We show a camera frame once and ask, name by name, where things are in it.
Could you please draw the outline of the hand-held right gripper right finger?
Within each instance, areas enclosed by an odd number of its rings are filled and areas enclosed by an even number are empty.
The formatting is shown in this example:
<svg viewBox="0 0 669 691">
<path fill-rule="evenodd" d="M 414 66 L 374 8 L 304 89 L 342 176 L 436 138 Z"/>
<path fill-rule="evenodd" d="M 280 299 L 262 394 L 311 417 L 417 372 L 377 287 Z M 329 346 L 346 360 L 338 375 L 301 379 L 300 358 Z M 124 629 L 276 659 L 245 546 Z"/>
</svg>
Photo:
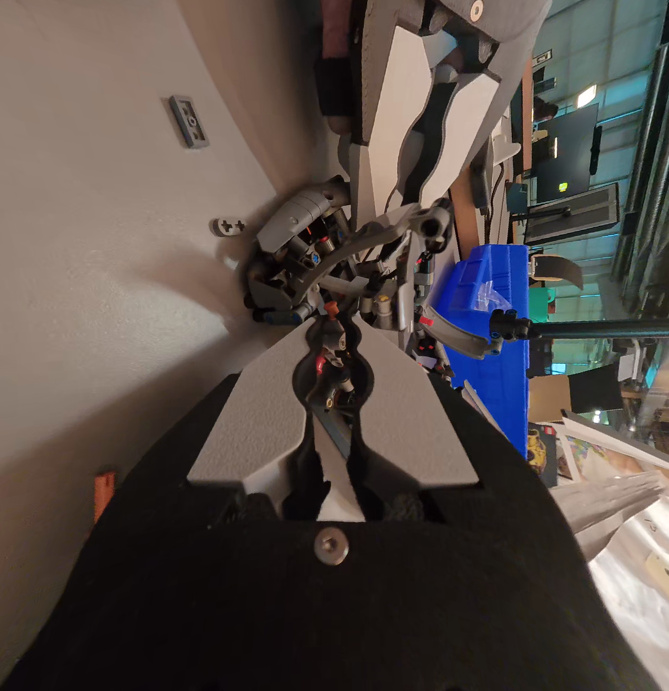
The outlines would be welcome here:
<svg viewBox="0 0 669 691">
<path fill-rule="evenodd" d="M 361 517 L 479 489 L 425 370 L 360 317 L 347 324 L 347 353 L 355 394 L 347 472 Z"/>
</svg>

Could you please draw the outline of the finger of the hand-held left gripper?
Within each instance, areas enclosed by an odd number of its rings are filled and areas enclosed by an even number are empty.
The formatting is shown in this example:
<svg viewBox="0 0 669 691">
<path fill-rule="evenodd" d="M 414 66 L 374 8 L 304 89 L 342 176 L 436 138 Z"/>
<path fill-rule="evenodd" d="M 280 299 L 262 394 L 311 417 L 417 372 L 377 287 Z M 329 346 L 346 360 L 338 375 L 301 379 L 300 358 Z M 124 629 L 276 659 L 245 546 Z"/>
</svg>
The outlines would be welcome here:
<svg viewBox="0 0 669 691">
<path fill-rule="evenodd" d="M 468 167 L 498 82 L 486 74 L 460 74 L 433 84 L 428 102 L 412 127 L 401 155 L 403 204 L 429 207 L 446 195 Z"/>
<path fill-rule="evenodd" d="M 423 40 L 396 26 L 368 143 L 349 145 L 351 220 L 355 230 L 388 210 L 399 186 L 402 149 L 431 89 Z"/>
</svg>

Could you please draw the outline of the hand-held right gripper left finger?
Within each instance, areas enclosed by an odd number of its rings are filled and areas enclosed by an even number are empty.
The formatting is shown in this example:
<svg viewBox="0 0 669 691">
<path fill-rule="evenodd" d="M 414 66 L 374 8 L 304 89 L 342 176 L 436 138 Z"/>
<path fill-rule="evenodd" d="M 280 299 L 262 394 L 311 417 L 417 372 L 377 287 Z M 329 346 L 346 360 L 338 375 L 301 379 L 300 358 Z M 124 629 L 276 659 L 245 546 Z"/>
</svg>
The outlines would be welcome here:
<svg viewBox="0 0 669 691">
<path fill-rule="evenodd" d="M 278 514 L 317 516 L 321 461 L 312 416 L 294 389 L 299 364 L 312 355 L 307 333 L 292 330 L 243 369 L 186 478 L 202 488 L 264 494 Z"/>
</svg>

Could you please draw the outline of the orange lego pin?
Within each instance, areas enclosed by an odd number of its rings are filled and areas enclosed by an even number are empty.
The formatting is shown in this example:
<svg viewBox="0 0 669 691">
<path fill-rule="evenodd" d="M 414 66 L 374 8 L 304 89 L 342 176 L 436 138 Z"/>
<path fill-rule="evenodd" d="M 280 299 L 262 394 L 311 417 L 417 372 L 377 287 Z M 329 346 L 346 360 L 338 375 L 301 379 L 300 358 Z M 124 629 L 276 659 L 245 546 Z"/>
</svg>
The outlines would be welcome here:
<svg viewBox="0 0 669 691">
<path fill-rule="evenodd" d="M 117 474 L 114 471 L 99 473 L 94 479 L 93 521 L 97 524 L 105 508 L 114 497 Z"/>
</svg>

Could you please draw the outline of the grey lego car model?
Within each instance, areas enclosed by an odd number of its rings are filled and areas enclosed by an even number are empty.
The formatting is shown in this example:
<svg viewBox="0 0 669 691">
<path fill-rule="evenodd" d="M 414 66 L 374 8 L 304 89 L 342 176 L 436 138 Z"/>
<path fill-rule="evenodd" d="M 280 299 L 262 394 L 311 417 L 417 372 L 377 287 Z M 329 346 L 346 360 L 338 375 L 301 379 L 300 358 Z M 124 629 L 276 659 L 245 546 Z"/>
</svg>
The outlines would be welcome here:
<svg viewBox="0 0 669 691">
<path fill-rule="evenodd" d="M 451 384 L 448 348 L 482 360 L 499 355 L 504 343 L 528 340 L 531 323 L 514 310 L 493 311 L 485 338 L 450 324 L 430 306 L 437 284 L 454 267 L 447 263 L 454 231 L 449 198 L 425 209 L 403 206 L 358 230 L 345 214 L 348 203 L 349 185 L 337 176 L 304 188 L 264 224 L 245 278 L 245 303 L 256 321 L 300 325 L 325 312 L 326 303 L 351 307 Z M 456 388 L 493 419 L 468 382 Z"/>
</svg>

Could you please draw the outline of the grey lego piece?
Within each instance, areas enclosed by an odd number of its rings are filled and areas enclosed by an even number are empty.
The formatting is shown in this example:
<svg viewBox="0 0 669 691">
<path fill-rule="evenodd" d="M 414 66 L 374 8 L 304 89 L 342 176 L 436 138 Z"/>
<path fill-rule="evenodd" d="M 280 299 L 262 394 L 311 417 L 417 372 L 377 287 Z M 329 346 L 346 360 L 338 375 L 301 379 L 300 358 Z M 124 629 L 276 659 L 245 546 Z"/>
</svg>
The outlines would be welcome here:
<svg viewBox="0 0 669 691">
<path fill-rule="evenodd" d="M 188 149 L 203 149 L 209 146 L 207 134 L 190 97 L 172 95 L 168 105 Z"/>
</svg>

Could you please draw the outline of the person's left hand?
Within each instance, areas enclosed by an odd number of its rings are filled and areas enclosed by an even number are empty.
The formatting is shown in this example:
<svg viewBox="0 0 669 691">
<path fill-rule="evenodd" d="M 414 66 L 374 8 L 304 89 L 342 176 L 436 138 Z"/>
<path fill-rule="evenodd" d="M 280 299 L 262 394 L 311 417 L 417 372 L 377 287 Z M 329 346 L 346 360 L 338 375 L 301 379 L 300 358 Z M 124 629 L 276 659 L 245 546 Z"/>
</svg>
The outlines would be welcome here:
<svg viewBox="0 0 669 691">
<path fill-rule="evenodd" d="M 321 1 L 321 54 L 314 64 L 321 114 L 339 136 L 351 134 L 356 113 L 349 38 L 351 9 L 351 1 Z"/>
</svg>

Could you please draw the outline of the white plastic part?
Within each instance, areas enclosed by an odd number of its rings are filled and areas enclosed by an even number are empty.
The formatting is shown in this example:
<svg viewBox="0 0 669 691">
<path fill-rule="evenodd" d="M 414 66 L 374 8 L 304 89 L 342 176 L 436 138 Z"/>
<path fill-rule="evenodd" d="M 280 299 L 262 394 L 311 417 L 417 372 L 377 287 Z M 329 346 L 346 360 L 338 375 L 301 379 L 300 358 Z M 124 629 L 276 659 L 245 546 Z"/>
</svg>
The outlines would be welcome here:
<svg viewBox="0 0 669 691">
<path fill-rule="evenodd" d="M 499 166 L 508 159 L 514 158 L 521 152 L 521 144 L 514 143 L 511 137 L 496 128 L 491 134 L 491 145 L 493 166 Z"/>
</svg>

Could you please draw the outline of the blue plastic bin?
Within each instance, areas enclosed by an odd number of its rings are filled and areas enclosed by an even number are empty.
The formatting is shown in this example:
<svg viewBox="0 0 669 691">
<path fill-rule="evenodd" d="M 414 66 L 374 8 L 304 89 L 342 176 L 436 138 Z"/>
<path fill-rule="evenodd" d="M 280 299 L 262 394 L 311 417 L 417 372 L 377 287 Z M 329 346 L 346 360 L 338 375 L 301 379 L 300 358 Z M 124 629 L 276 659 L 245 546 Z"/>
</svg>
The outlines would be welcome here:
<svg viewBox="0 0 669 691">
<path fill-rule="evenodd" d="M 429 304 L 450 324 L 469 333 L 489 337 L 492 313 L 477 312 L 472 304 L 479 284 L 493 287 L 512 305 L 519 318 L 529 317 L 529 251 L 524 245 L 480 245 L 468 259 L 446 270 Z M 504 343 L 499 355 L 482 360 L 448 348 L 455 376 L 452 384 L 465 382 L 477 393 L 504 435 L 526 457 L 529 345 L 516 340 Z"/>
</svg>

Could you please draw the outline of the black monitor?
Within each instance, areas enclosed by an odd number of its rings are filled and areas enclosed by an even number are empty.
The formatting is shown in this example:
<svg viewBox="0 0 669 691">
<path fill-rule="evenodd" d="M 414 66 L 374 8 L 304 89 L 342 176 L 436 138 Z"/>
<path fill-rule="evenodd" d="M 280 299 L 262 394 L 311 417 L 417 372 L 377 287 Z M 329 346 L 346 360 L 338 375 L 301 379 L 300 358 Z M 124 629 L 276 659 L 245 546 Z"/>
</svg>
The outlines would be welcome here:
<svg viewBox="0 0 669 691">
<path fill-rule="evenodd" d="M 602 126 L 598 105 L 591 104 L 545 122 L 546 137 L 532 145 L 536 200 L 546 203 L 589 189 L 598 170 Z"/>
</svg>

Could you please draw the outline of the grey rack device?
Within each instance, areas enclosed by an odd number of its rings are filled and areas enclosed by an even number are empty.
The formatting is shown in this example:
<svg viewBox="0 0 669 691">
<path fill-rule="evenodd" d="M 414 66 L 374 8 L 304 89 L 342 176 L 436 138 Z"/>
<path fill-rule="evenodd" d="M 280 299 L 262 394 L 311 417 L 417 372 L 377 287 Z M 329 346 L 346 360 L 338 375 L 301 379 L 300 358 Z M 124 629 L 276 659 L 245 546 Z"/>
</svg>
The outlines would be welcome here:
<svg viewBox="0 0 669 691">
<path fill-rule="evenodd" d="M 613 228 L 620 221 L 617 182 L 529 207 L 524 244 L 541 246 Z"/>
</svg>

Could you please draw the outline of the clear plastic parts bag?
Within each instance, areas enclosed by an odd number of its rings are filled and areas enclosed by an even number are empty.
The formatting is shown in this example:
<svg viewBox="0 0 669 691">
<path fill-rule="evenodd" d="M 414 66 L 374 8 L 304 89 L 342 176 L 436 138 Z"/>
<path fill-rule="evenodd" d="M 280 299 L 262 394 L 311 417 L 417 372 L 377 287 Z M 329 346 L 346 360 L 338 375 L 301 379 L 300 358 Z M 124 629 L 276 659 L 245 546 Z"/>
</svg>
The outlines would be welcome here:
<svg viewBox="0 0 669 691">
<path fill-rule="evenodd" d="M 472 309 L 477 312 L 492 313 L 495 310 L 508 312 L 512 305 L 493 287 L 493 281 L 479 284 Z"/>
</svg>

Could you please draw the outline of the green box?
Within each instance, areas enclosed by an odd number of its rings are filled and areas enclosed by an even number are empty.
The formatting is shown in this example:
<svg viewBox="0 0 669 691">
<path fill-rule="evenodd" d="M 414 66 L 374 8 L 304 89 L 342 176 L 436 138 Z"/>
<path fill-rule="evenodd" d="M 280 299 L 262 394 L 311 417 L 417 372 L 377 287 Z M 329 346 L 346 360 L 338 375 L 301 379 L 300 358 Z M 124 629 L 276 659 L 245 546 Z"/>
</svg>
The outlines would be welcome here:
<svg viewBox="0 0 669 691">
<path fill-rule="evenodd" d="M 529 288 L 529 318 L 533 323 L 547 323 L 556 313 L 556 293 L 554 289 Z"/>
</svg>

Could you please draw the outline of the black pole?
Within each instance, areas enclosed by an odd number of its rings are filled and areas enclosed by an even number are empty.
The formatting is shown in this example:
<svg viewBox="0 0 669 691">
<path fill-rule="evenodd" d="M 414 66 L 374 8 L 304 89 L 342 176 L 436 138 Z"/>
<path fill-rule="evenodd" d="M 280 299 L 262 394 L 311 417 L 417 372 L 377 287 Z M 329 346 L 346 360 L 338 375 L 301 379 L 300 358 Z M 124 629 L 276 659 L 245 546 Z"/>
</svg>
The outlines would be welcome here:
<svg viewBox="0 0 669 691">
<path fill-rule="evenodd" d="M 659 338 L 669 338 L 669 318 L 548 322 L 529 329 L 530 340 Z"/>
</svg>

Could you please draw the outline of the clear plastic wrap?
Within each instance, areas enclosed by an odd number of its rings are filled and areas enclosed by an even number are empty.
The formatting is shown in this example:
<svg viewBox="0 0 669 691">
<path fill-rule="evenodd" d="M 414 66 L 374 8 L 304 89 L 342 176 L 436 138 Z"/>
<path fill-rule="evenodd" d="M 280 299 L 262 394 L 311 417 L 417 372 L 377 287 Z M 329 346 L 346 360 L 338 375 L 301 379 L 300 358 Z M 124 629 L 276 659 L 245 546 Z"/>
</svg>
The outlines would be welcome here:
<svg viewBox="0 0 669 691">
<path fill-rule="evenodd" d="M 628 644 L 669 690 L 669 496 L 623 523 L 589 570 Z"/>
</svg>

